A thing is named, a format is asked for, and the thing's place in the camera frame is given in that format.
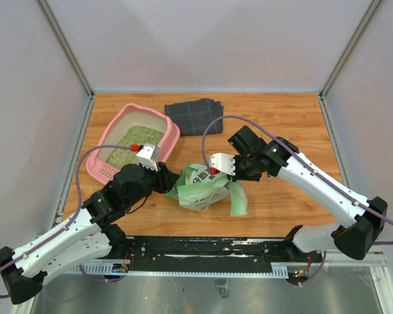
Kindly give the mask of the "pink litter box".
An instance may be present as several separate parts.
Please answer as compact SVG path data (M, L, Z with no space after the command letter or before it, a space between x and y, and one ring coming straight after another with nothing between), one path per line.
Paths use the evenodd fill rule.
M88 174L105 184L126 164L137 164L136 153L110 146L144 145L159 148L156 161L165 162L172 153L180 130L166 115L133 103L125 105L106 127L98 144L104 148L88 155L85 167Z

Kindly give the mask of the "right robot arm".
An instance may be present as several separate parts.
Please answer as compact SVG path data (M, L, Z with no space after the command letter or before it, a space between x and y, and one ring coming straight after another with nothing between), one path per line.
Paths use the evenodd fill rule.
M228 142L237 152L233 180L259 181L262 174L278 177L301 189L337 219L335 224L294 227L283 246L288 260L297 262L309 252L333 249L355 260L364 259L384 228L385 200L347 188L282 137L267 143L244 126Z

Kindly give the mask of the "green litter bag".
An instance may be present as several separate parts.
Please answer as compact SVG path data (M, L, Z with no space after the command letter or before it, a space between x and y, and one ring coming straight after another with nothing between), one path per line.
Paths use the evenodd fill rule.
M203 211L227 197L231 198L230 216L248 214L248 200L240 182L232 182L224 173L210 174L204 164L183 168L174 187L165 194L182 208Z

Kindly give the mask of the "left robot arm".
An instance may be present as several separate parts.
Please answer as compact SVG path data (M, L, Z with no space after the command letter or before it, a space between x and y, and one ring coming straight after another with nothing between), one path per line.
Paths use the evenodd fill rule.
M123 257L127 242L115 221L153 192L171 191L179 178L162 162L155 169L127 164L59 225L21 247L0 249L0 275L12 304L28 301L83 262Z

